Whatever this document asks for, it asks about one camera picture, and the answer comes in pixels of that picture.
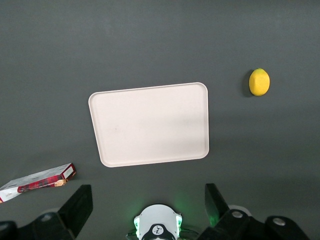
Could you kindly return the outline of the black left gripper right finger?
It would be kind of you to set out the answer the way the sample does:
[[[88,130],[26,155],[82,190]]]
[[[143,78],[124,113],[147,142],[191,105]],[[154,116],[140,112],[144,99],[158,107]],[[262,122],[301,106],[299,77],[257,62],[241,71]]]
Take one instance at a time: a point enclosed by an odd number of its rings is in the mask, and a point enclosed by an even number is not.
[[[272,215],[265,222],[256,220],[239,207],[229,207],[214,183],[205,185],[205,209],[210,226],[206,240],[308,240],[292,219]]]

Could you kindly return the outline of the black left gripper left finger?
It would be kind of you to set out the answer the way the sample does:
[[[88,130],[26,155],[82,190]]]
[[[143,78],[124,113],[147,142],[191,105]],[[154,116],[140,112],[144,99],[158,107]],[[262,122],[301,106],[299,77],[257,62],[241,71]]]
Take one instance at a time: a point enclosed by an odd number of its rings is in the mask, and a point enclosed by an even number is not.
[[[56,212],[46,212],[29,224],[0,222],[2,240],[75,240],[93,211],[92,187],[81,185]]]

